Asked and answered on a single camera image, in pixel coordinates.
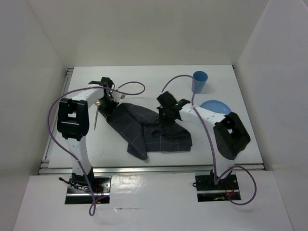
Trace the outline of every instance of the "gray checkered fabric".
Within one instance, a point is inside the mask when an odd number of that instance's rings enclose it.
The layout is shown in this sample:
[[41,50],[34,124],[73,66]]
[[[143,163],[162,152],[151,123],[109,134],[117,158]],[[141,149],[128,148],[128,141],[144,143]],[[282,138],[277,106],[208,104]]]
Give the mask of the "gray checkered fabric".
[[158,113],[131,103],[120,104],[107,122],[128,141],[127,151],[141,160],[148,158],[147,152],[190,151],[193,145],[189,131],[178,124],[162,129]]

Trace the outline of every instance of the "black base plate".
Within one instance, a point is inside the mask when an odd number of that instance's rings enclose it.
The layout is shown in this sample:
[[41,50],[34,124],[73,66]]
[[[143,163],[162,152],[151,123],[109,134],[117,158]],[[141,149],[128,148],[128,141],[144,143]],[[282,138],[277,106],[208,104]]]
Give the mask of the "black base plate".
[[193,186],[197,188],[198,202],[227,201],[230,194],[232,195],[232,200],[241,199],[236,175],[230,175],[217,185],[214,184],[210,175],[195,176],[195,178],[196,183]]
[[[106,196],[101,199],[98,204],[109,204],[110,201],[110,177],[94,178],[93,192],[95,197],[98,199],[102,196]],[[78,189],[72,186],[67,187],[66,192],[66,205],[76,204],[92,204],[92,196],[87,187],[79,187]]]

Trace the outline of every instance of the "white panel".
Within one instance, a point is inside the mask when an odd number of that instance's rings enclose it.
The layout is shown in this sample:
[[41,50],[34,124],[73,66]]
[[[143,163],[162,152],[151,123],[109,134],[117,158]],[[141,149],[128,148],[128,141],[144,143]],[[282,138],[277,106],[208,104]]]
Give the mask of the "white panel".
[[[236,162],[239,164],[260,164],[261,155],[253,133],[249,117],[239,90],[238,83],[231,65],[177,65],[177,66],[98,66],[76,67],[68,90],[83,88],[92,80],[100,80],[102,76],[110,77],[115,86],[128,81],[140,81],[146,86],[142,95],[127,96],[123,103],[133,103],[158,112],[159,96],[164,85],[174,76],[192,75],[195,71],[205,71],[209,78],[203,92],[195,96],[194,103],[201,105],[208,100],[220,100],[236,112],[251,136],[247,148],[239,154]],[[192,80],[188,77],[173,81],[167,90],[177,99],[191,100]],[[122,91],[140,92],[142,87],[137,84],[127,85]],[[213,159],[210,146],[203,127],[190,122],[177,121],[186,128],[192,136],[190,152],[181,153],[148,153],[148,160],[142,161],[127,152],[127,141],[124,140],[99,114],[97,127],[94,131],[96,106],[89,108],[90,129],[87,134],[87,149],[89,160],[94,167],[151,167],[151,166],[187,166],[211,165]],[[66,147],[61,133],[55,132],[56,139]],[[70,156],[51,142],[48,150],[49,167],[71,167]]]
[[308,6],[308,0],[303,0],[303,2]]
[[266,167],[296,231],[307,230],[308,8],[270,0],[236,75]]
[[[58,176],[32,176],[14,231],[292,231],[272,172],[253,171],[258,193],[251,204],[197,202],[193,174],[114,176],[110,204],[65,205],[66,185]],[[241,197],[253,184],[237,173]]]
[[67,66],[235,64],[268,0],[28,0]]
[[0,230],[13,229],[47,140],[64,68],[25,0],[0,1]]

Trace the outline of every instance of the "blue cup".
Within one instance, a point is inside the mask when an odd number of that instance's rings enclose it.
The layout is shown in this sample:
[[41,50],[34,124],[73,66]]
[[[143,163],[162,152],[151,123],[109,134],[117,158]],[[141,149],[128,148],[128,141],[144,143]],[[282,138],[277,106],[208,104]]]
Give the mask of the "blue cup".
[[193,76],[195,80],[192,80],[192,92],[195,92],[196,94],[201,93],[208,76],[203,71],[196,71]]

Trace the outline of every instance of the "white wall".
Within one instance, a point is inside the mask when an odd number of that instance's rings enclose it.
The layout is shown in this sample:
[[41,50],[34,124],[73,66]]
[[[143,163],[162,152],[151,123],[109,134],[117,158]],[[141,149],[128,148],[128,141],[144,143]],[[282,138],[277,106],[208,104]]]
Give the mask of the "white wall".
[[28,0],[66,66],[235,64],[268,0]]
[[65,69],[25,0],[0,1],[0,230],[13,230]]
[[269,0],[235,68],[268,169],[295,231],[308,219],[308,8]]

